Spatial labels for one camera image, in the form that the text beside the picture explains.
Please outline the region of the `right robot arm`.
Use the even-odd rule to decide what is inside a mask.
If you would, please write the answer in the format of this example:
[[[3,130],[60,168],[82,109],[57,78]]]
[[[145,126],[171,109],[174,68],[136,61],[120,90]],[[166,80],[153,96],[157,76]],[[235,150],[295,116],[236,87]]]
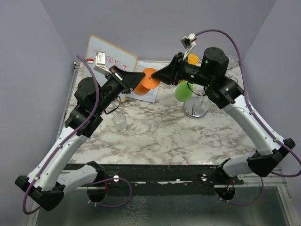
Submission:
[[[224,161],[216,172],[216,179],[227,184],[239,174],[255,173],[266,177],[295,147],[291,138],[283,138],[246,101],[244,90],[226,76],[229,59],[217,47],[204,51],[201,65],[189,64],[184,54],[175,55],[170,64],[152,74],[152,78],[166,85],[184,80],[205,88],[205,96],[231,116],[249,136],[256,147],[254,154]]]

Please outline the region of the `orange plastic wine glass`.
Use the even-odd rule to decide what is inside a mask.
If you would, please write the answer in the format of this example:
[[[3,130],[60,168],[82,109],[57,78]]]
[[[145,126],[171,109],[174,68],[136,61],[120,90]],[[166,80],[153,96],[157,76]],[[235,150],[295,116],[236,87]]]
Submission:
[[[152,78],[152,75],[157,70],[154,68],[146,68],[143,70],[145,73],[145,77],[141,80],[138,86],[134,89],[134,93],[139,96],[144,96],[147,94],[151,89],[155,89],[159,86],[160,81],[157,79]]]

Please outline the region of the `yellow plastic wine glass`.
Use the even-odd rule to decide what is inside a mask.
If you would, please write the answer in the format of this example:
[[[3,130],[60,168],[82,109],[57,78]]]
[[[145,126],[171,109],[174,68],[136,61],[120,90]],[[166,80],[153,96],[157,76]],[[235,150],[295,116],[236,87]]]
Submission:
[[[201,61],[195,54],[190,53],[188,55],[188,63],[196,66],[200,66]]]

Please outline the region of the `green plastic wine glass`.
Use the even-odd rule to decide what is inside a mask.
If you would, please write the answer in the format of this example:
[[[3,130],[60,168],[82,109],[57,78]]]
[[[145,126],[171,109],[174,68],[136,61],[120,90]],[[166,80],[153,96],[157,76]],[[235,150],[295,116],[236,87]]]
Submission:
[[[192,97],[194,87],[187,81],[182,81],[174,92],[175,98],[180,102],[186,102]]]

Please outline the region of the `clear wine glass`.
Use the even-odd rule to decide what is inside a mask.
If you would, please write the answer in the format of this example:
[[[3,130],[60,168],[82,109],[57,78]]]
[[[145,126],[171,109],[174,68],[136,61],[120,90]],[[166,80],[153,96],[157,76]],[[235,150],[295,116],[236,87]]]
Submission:
[[[198,93],[197,99],[193,105],[193,110],[199,114],[204,115],[211,107],[210,99],[205,95],[205,90]]]

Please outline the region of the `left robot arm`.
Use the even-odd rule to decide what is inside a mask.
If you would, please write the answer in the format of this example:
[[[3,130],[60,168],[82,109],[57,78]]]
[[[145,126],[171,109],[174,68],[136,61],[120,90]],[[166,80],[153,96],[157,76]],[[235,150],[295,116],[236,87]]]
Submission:
[[[127,72],[116,66],[109,69],[106,82],[100,86],[95,76],[83,78],[75,92],[76,107],[71,111],[59,138],[41,163],[15,184],[46,211],[53,210],[64,195],[80,186],[103,182],[104,170],[90,161],[78,170],[61,173],[74,153],[91,137],[102,122],[102,113],[121,93],[130,93],[145,73]]]

